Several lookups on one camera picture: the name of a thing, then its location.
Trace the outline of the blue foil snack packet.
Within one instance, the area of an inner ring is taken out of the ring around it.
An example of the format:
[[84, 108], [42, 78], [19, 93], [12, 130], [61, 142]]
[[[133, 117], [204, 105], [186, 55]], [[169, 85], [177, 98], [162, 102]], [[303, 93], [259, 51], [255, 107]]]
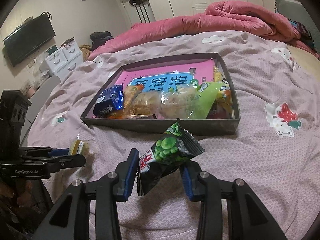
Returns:
[[101, 116], [114, 111], [123, 109], [124, 105], [124, 93], [123, 84], [111, 86], [103, 90], [93, 108], [93, 114], [95, 116]]

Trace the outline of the orange-ended clear cake packet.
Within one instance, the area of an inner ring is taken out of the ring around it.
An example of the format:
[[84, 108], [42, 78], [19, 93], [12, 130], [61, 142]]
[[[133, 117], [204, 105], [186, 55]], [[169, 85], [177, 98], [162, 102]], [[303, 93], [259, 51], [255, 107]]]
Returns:
[[156, 114], [161, 104], [161, 94], [157, 91], [143, 91], [143, 85], [127, 86], [124, 89], [124, 104], [121, 110], [109, 113], [109, 119], [147, 118]]

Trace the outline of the black green pea packet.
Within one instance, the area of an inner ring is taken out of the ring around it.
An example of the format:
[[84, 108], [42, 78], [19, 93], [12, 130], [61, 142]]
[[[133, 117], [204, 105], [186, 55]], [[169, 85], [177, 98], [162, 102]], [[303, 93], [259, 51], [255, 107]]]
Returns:
[[180, 119], [177, 119], [151, 148], [139, 157], [138, 195], [146, 195], [161, 178], [175, 172], [183, 163], [203, 152], [204, 148], [181, 126]]

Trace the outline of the yellow cartoon snack packet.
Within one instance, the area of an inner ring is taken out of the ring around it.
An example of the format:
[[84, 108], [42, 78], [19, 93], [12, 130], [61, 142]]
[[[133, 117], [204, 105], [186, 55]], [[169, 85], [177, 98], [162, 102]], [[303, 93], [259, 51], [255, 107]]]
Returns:
[[218, 82], [221, 84], [216, 98], [217, 104], [231, 114], [233, 111], [231, 88], [228, 81], [225, 79], [225, 77], [217, 67], [214, 67], [214, 82]]

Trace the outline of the green milk candy packet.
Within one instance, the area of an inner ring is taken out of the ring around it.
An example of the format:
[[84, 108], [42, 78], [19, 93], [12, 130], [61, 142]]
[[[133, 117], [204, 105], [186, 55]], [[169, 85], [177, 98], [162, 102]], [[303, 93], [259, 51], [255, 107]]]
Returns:
[[187, 119], [206, 119], [221, 87], [221, 82], [204, 82], [199, 85], [188, 105]]

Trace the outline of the clear pastry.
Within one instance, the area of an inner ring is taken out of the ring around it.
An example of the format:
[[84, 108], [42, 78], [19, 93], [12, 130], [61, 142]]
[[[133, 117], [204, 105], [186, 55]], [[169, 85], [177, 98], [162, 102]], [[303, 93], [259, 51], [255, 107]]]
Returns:
[[167, 92], [156, 92], [151, 114], [159, 119], [195, 119], [199, 96], [191, 85], [177, 85]]

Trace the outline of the small yellow cracker packet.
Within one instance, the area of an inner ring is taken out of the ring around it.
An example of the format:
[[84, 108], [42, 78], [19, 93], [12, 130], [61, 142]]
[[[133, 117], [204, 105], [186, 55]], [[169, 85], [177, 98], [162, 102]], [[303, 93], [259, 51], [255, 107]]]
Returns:
[[86, 159], [85, 166], [91, 167], [95, 159], [97, 146], [93, 139], [86, 139], [79, 134], [72, 140], [69, 147], [69, 155], [82, 155]]

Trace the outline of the dark brown cake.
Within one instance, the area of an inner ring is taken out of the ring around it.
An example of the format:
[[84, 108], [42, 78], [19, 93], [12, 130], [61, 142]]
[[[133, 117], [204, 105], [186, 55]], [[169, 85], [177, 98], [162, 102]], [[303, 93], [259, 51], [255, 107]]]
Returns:
[[231, 117], [231, 114], [222, 106], [215, 104], [213, 104], [207, 115], [207, 119], [229, 119]]

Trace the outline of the white drawer chest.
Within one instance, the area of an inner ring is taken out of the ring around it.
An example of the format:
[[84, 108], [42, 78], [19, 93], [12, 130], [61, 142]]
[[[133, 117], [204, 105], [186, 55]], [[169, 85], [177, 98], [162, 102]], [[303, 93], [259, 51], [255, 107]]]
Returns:
[[50, 76], [57, 76], [63, 83], [66, 77], [83, 62], [82, 51], [75, 39], [71, 38], [44, 59], [40, 65], [40, 71], [48, 71]]

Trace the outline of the dark shallow box tray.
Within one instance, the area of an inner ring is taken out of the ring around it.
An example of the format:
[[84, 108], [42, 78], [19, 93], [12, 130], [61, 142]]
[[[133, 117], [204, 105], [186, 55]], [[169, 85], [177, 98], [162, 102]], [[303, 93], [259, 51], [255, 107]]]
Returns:
[[[124, 83], [124, 79], [120, 77], [123, 72], [133, 74], [139, 70], [152, 70], [153, 68], [159, 70], [170, 65], [177, 67], [184, 63], [203, 63], [205, 60], [210, 59], [215, 62], [230, 85], [234, 117], [229, 119], [184, 119], [181, 124], [193, 135], [234, 135], [240, 121], [240, 109], [232, 78], [223, 58], [218, 53], [180, 54], [125, 64], [116, 70], [98, 92], [101, 93], [105, 88], [114, 85], [117, 81]], [[175, 122], [174, 119], [96, 119], [93, 114], [93, 108], [98, 96], [98, 94], [94, 96], [80, 116], [87, 126], [105, 126], [139, 133], [163, 133], [169, 125]]]

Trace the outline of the brown knitted plush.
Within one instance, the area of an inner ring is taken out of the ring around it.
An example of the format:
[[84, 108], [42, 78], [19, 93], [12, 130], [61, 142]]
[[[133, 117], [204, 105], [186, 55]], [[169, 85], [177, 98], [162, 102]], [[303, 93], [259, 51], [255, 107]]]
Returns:
[[79, 46], [79, 49], [82, 52], [83, 61], [86, 62], [91, 54], [92, 46], [88, 44], [83, 44]]

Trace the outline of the dark folded clothes pile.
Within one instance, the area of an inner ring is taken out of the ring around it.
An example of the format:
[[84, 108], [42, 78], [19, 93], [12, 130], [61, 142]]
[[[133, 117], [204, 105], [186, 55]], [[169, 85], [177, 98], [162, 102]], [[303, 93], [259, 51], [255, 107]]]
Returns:
[[102, 31], [102, 32], [95, 31], [89, 37], [92, 41], [91, 51], [94, 51], [98, 47], [104, 45], [108, 40], [114, 39], [114, 37], [112, 36], [112, 33], [109, 31]]

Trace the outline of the dark clothes near headboard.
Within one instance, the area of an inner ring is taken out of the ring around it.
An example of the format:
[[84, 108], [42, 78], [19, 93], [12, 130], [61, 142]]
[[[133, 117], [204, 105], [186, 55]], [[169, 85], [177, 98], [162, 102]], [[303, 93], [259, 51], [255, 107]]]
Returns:
[[316, 47], [315, 47], [315, 42], [312, 38], [312, 35], [310, 33], [310, 31], [308, 31], [308, 29], [301, 24], [300, 22], [297, 21], [293, 21], [291, 19], [289, 19], [289, 22], [291, 23], [291, 25], [300, 33], [300, 40], [306, 44], [307, 46], [309, 46], [313, 51], [317, 51]]

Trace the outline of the pink fleece blanket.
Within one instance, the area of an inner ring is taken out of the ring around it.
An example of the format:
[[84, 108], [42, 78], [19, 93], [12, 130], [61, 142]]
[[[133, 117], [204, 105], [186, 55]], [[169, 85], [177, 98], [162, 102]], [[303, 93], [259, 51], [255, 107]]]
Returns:
[[88, 60], [92, 61], [103, 53], [115, 53], [164, 38], [225, 30], [245, 31], [267, 40], [288, 43], [318, 56], [301, 41], [301, 34], [285, 16], [249, 2], [220, 1], [210, 4], [205, 12], [196, 15], [136, 23], [130, 30], [92, 51]]

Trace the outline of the grey quilted headboard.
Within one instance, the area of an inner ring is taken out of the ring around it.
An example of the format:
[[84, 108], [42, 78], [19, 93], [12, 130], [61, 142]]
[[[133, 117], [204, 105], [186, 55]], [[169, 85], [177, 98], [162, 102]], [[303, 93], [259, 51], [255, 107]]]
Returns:
[[301, 4], [285, 0], [274, 0], [274, 3], [276, 12], [306, 27], [313, 38], [315, 49], [319, 53], [319, 30], [306, 9]]

